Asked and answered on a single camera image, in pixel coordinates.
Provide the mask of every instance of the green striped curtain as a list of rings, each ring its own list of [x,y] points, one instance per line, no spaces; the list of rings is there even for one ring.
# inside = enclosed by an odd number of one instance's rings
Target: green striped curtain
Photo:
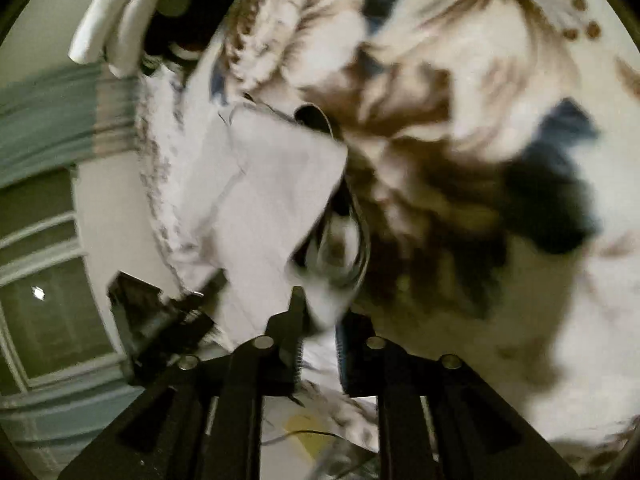
[[[0,90],[0,189],[133,149],[137,79],[104,64],[53,70]]]

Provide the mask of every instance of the black device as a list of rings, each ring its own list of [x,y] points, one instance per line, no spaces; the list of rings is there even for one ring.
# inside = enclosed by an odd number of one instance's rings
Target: black device
[[[224,282],[214,277],[206,287],[208,295],[217,294]],[[136,287],[121,273],[110,287],[114,308],[130,309],[129,319],[139,327],[149,325],[141,312],[147,318],[158,314],[142,304],[153,293],[157,296],[157,289],[134,293],[132,287],[145,288],[141,284],[146,285],[137,282]],[[202,324],[185,320],[200,319],[197,306],[204,301],[207,294],[188,299],[195,306],[189,316],[182,316],[185,303],[182,308],[174,305],[181,314],[174,312],[173,322],[140,345],[133,357],[133,380],[158,378],[67,466],[60,480],[260,478],[262,398],[289,397],[295,391],[302,342],[311,329],[304,291],[295,287],[289,309],[272,316],[264,335],[231,355],[201,362],[184,354],[167,366],[172,352],[193,349],[201,336]],[[455,355],[439,361],[411,356],[377,336],[370,320],[353,312],[339,324],[337,341],[345,393],[378,398],[383,480],[436,480],[443,475],[447,480],[577,478]],[[430,444],[430,425],[437,450]]]

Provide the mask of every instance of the floral fabric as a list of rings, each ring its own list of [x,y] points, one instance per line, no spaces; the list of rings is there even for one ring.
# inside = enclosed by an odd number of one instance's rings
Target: floral fabric
[[[415,354],[459,354],[598,471],[640,414],[639,68],[606,0],[239,0],[187,86],[143,82],[168,261],[193,118],[313,102],[371,231],[356,307]]]

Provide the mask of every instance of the window pane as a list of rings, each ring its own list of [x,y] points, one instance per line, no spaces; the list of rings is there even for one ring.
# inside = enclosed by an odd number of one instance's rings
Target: window pane
[[[9,370],[4,354],[0,352],[0,395],[13,395],[20,393],[20,388],[15,384],[14,376]]]
[[[0,238],[73,209],[67,170],[28,178],[0,190]]]
[[[76,224],[73,220],[44,229],[44,231],[27,236],[0,249],[0,267],[28,254],[75,237]]]
[[[0,287],[0,305],[27,377],[112,351],[82,258]]]

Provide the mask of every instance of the white cloth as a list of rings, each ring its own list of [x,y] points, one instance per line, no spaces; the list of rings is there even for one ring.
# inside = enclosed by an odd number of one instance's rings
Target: white cloth
[[[216,322],[241,342],[286,310],[294,285],[305,285],[289,259],[340,182],[347,150],[248,103],[228,111],[226,127],[213,118],[207,133],[176,211],[183,244],[194,250],[181,251],[174,266],[193,290],[217,268],[226,270],[229,292]],[[314,318],[327,325],[327,309],[336,311],[331,299],[311,294],[308,301]]]
[[[69,57],[79,64],[98,61],[122,9],[130,0],[92,0],[71,41]]]
[[[158,0],[131,0],[107,43],[109,70],[124,78],[138,70],[146,29]]]
[[[69,57],[79,64],[91,63],[106,50],[113,75],[135,75],[157,5],[158,0],[92,0],[74,34]]]

